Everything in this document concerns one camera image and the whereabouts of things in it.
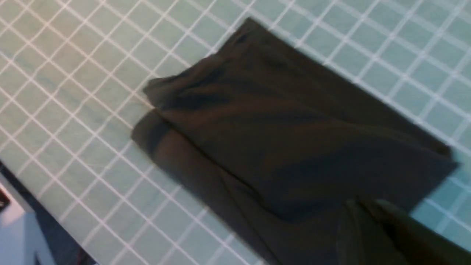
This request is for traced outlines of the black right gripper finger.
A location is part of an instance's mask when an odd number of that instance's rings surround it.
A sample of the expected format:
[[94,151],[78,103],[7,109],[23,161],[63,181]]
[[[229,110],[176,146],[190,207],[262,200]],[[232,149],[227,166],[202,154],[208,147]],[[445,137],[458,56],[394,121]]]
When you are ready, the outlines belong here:
[[470,252],[385,200],[350,199],[337,233],[340,265],[469,265]]

